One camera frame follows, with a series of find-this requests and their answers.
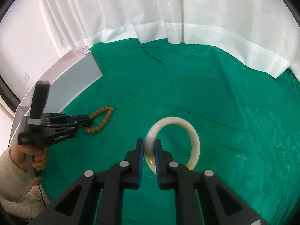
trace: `wooden bead bracelet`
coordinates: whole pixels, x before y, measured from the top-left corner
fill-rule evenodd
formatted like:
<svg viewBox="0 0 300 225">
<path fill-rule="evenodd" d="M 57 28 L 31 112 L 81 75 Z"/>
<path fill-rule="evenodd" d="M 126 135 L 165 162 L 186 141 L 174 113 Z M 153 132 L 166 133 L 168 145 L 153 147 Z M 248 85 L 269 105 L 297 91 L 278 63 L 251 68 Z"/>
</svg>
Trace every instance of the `wooden bead bracelet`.
<svg viewBox="0 0 300 225">
<path fill-rule="evenodd" d="M 100 124 L 98 124 L 97 127 L 84 129 L 84 131 L 87 134 L 94 134 L 96 132 L 99 132 L 101 129 L 103 129 L 105 127 L 105 125 L 109 121 L 111 115 L 113 114 L 113 107 L 111 107 L 111 106 L 101 107 L 100 109 L 95 111 L 93 114 L 91 114 L 89 118 L 94 119 L 96 116 L 98 116 L 99 114 L 104 113 L 104 112 L 106 112 L 106 116 L 104 117 L 102 122 Z"/>
</svg>

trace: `person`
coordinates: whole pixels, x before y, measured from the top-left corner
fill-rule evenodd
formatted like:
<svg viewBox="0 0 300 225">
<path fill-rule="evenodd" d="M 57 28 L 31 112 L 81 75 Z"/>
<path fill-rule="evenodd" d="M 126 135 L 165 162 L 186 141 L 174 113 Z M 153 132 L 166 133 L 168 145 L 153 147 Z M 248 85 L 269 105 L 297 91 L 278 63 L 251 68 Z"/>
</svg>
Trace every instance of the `person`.
<svg viewBox="0 0 300 225">
<path fill-rule="evenodd" d="M 26 154 L 34 156 L 32 166 L 44 170 L 48 149 L 13 144 L 0 156 L 0 203 L 15 224 L 27 224 L 50 201 L 38 181 L 27 174 Z"/>
</svg>

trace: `white ring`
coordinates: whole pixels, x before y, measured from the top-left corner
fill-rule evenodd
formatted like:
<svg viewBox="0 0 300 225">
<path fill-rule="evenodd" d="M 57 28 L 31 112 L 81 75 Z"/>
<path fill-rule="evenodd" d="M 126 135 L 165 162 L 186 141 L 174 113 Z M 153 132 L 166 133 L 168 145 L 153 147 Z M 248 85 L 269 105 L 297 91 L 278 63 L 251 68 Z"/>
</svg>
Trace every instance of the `white ring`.
<svg viewBox="0 0 300 225">
<path fill-rule="evenodd" d="M 145 159 L 148 166 L 150 167 L 152 172 L 156 174 L 155 157 L 154 157 L 154 150 L 153 150 L 154 141 L 156 139 L 158 132 L 166 125 L 178 125 L 187 132 L 192 144 L 192 152 L 190 154 L 190 159 L 187 162 L 186 166 L 188 169 L 193 170 L 200 156 L 199 136 L 196 130 L 194 129 L 194 127 L 189 122 L 178 117 L 167 117 L 167 118 L 160 119 L 150 128 L 145 139 L 145 150 L 144 150 Z"/>
</svg>

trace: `silver rivet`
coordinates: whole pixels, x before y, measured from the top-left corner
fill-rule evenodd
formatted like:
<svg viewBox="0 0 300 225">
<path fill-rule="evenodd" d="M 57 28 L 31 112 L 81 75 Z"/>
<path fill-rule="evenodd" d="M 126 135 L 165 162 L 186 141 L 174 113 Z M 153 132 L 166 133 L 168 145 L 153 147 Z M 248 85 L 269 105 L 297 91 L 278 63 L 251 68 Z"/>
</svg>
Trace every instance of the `silver rivet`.
<svg viewBox="0 0 300 225">
<path fill-rule="evenodd" d="M 129 162 L 128 161 L 121 161 L 120 162 L 120 166 L 121 167 L 127 167 L 129 165 Z"/>
<path fill-rule="evenodd" d="M 92 175 L 94 175 L 94 172 L 93 172 L 92 170 L 86 170 L 86 171 L 84 172 L 84 175 L 85 175 L 86 177 L 91 177 Z"/>
<path fill-rule="evenodd" d="M 170 167 L 178 167 L 178 162 L 170 162 L 169 166 Z"/>
<path fill-rule="evenodd" d="M 205 174 L 205 176 L 212 177 L 212 176 L 214 175 L 214 172 L 211 171 L 211 170 L 206 170 L 206 171 L 204 172 L 204 174 Z"/>
</svg>

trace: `triangular cutout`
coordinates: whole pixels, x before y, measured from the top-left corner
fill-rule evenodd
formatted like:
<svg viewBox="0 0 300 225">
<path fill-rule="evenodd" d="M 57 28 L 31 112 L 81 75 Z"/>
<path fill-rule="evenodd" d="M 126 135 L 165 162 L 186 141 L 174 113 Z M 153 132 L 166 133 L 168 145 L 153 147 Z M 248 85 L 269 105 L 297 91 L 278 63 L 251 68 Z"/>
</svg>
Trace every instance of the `triangular cutout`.
<svg viewBox="0 0 300 225">
<path fill-rule="evenodd" d="M 56 207 L 55 210 L 62 213 L 68 217 L 72 216 L 74 208 L 76 206 L 77 200 L 81 193 L 82 186 L 78 185 L 73 189 L 68 196 L 63 199 Z"/>
<path fill-rule="evenodd" d="M 216 190 L 227 216 L 231 216 L 243 209 L 242 206 L 220 185 L 216 185 Z"/>
</svg>

